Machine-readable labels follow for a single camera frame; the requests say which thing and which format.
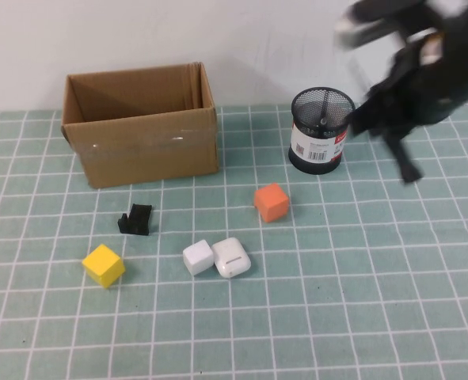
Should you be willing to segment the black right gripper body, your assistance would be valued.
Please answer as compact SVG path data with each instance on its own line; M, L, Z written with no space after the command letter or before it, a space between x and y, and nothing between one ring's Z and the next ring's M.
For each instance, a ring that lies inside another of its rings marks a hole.
M416 127L444 120L467 101L464 59L432 33L402 47L385 79L367 93L368 127Z

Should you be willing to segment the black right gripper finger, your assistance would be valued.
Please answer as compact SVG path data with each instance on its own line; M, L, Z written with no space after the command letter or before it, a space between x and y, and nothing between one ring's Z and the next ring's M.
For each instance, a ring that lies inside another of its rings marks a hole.
M369 97L358 108L348 115L348 123L352 136L368 132L371 136L380 134L379 103L374 97Z
M393 136L396 139L405 138L412 131L410 122L387 123L385 120L376 119L371 122L370 136Z

